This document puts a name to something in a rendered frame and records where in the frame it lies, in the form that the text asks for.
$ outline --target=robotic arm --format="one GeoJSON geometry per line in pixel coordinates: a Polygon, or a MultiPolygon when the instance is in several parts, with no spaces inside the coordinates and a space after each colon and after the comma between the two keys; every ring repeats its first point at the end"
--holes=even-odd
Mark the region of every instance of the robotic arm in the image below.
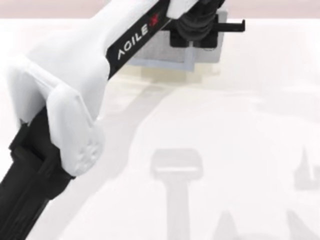
{"type": "Polygon", "coordinates": [[[94,166],[104,146],[97,118],[105,86],[158,31],[176,28],[198,48],[214,28],[244,31],[244,22],[214,23],[223,2],[112,0],[85,25],[13,59],[7,79],[19,132],[0,184],[0,240],[25,239],[48,202],[94,166]]]}

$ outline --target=beige wall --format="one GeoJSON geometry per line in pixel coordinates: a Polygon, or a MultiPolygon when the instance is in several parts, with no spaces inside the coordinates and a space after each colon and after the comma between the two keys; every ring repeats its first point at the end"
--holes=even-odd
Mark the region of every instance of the beige wall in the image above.
{"type": "MultiPolygon", "coordinates": [[[[0,0],[0,18],[89,18],[105,1],[0,0]]],[[[231,18],[320,18],[320,0],[226,0],[225,6],[231,18]]]]}

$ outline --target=white tabletop surface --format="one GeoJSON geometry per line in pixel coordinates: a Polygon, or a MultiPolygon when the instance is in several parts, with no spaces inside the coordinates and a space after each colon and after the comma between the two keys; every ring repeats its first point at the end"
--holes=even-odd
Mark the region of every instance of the white tabletop surface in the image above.
{"type": "MultiPolygon", "coordinates": [[[[0,20],[1,74],[82,21],[0,20]]],[[[101,117],[103,157],[28,240],[320,240],[320,20],[248,20],[194,73],[126,66],[101,117]]],[[[0,179],[16,132],[1,77],[0,179]]]]}

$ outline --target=white table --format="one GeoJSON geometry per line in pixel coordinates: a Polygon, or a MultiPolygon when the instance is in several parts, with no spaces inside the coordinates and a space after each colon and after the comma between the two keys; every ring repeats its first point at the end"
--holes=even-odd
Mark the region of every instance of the white table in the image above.
{"type": "MultiPolygon", "coordinates": [[[[83,21],[1,20],[0,66],[83,21]]],[[[17,131],[3,77],[0,111],[2,178],[17,131]]],[[[28,240],[320,239],[320,20],[248,20],[246,33],[226,35],[220,64],[195,73],[126,66],[106,88],[101,117],[102,159],[28,240]],[[181,203],[169,220],[190,221],[169,236],[166,188],[151,171],[159,149],[175,159],[173,178],[190,151],[185,174],[203,166],[188,198],[168,198],[181,203]]]]}

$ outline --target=white robotic arm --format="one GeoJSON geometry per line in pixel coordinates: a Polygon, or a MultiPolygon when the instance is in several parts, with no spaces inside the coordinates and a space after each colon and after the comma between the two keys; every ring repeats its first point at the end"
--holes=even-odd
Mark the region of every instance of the white robotic arm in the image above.
{"type": "Polygon", "coordinates": [[[18,123],[30,123],[46,106],[62,167],[71,176],[86,173],[103,151],[97,117],[108,79],[197,1],[112,0],[82,27],[55,33],[15,58],[7,79],[18,123]]]}

